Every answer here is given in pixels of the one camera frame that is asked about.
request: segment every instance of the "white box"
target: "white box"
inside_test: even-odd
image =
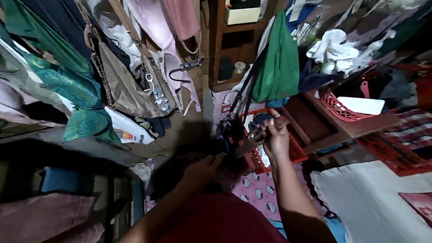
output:
[[[261,8],[230,10],[226,7],[225,22],[227,25],[257,22],[260,11]]]

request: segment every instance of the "brown cloth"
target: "brown cloth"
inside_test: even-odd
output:
[[[1,242],[41,243],[53,238],[86,222],[94,202],[94,197],[52,193],[1,204]],[[89,233],[92,229],[101,230],[100,225],[91,226],[83,235],[94,235]],[[66,242],[88,242],[83,238]]]

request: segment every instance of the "chain strap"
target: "chain strap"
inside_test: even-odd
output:
[[[103,66],[102,66],[101,59],[99,58],[99,56],[97,55],[97,53],[94,52],[94,51],[92,51],[92,55],[90,56],[90,58],[92,59],[92,62],[94,64],[94,66],[96,67],[96,70],[99,73],[99,76],[102,79],[102,84],[104,86],[104,89],[105,89],[106,95],[107,95],[108,106],[110,108],[114,109],[115,106],[114,106],[114,103],[112,102],[111,89],[109,87],[109,84],[108,84],[108,81],[107,81],[107,77],[105,75],[105,71],[104,71]]]

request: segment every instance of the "hand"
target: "hand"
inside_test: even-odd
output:
[[[224,156],[224,153],[220,153],[214,159],[213,156],[208,155],[204,159],[189,165],[184,171],[179,186],[193,195],[203,192],[210,181],[215,178],[216,169]]]
[[[270,110],[270,114],[274,118],[280,117],[280,114],[274,109]],[[267,138],[264,143],[264,151],[270,158],[270,162],[274,163],[279,160],[289,160],[289,133],[286,127],[278,131],[274,125],[274,119],[264,121],[264,126],[260,126],[260,129],[267,131]]]

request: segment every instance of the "green fabric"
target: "green fabric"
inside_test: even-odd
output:
[[[96,138],[126,148],[114,132],[111,117],[101,104],[101,87],[87,75],[51,64],[35,55],[21,51],[32,70],[49,89],[70,100],[72,112],[63,135],[63,142],[94,135]]]
[[[0,37],[6,44],[10,45],[10,43],[12,43],[12,46],[15,46],[9,34],[1,25]],[[29,67],[25,67],[5,47],[0,45],[0,77],[20,86],[28,94],[44,103],[51,104],[58,108],[64,107],[62,101],[55,92],[46,87],[42,87],[40,83],[33,80],[34,77],[29,76],[27,68],[31,71]]]
[[[75,72],[93,74],[87,60],[24,3],[20,0],[1,2],[9,33],[19,35],[35,47],[50,52],[57,62]]]
[[[297,42],[292,39],[285,19],[285,11],[280,10],[273,22],[268,52],[252,91],[253,102],[286,98],[299,92]]]

